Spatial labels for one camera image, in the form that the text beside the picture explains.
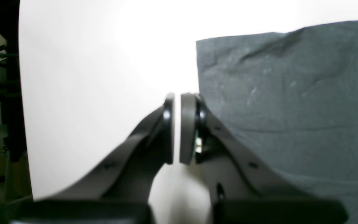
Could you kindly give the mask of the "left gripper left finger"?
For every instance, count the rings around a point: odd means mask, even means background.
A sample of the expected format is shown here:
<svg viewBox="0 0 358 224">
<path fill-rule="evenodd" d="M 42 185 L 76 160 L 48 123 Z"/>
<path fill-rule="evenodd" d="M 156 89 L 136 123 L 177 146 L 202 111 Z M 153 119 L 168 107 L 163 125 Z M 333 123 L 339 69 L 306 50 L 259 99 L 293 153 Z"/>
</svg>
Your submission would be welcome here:
<svg viewBox="0 0 358 224">
<path fill-rule="evenodd" d="M 146 116 L 81 180 L 57 195 L 25 203 L 11 224 L 154 224 L 148 199 L 155 176 L 173 163 L 174 99 Z"/>
</svg>

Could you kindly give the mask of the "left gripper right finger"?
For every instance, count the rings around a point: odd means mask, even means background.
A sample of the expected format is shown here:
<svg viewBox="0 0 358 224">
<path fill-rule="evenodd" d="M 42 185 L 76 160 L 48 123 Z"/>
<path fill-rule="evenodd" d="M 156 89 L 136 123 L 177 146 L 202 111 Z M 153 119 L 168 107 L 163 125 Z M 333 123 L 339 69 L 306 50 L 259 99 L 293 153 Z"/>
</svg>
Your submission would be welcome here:
<svg viewBox="0 0 358 224">
<path fill-rule="evenodd" d="M 198 94 L 181 95 L 180 162 L 201 167 L 209 224 L 344 224 L 336 199 L 314 196 L 280 177 L 213 115 Z"/>
</svg>

